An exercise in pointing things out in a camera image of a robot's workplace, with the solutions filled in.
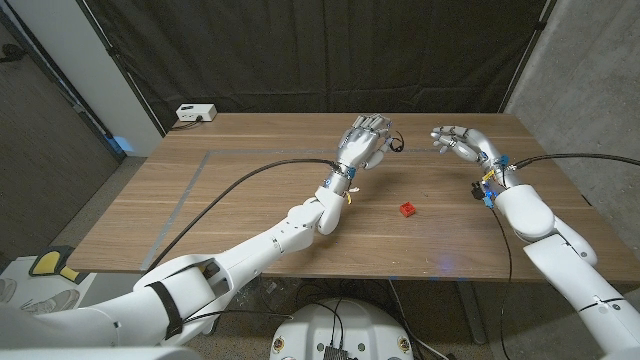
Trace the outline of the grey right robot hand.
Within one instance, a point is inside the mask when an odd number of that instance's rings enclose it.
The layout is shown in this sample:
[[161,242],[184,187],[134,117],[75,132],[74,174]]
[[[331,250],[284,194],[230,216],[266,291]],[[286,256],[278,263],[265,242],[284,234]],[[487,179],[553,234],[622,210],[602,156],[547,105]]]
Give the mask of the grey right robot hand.
[[522,185],[516,174],[502,164],[502,153],[482,132],[451,125],[434,128],[431,136],[441,154],[451,150],[463,160],[479,165],[485,175],[494,171],[497,183],[503,188]]

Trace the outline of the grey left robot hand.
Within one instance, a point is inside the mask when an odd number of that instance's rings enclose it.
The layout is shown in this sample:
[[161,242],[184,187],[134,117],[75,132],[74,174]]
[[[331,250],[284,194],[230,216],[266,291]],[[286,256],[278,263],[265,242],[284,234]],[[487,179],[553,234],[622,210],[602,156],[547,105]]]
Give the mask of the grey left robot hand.
[[376,167],[391,148],[391,120],[381,114],[359,115],[342,136],[336,162],[344,177],[351,180],[358,168]]

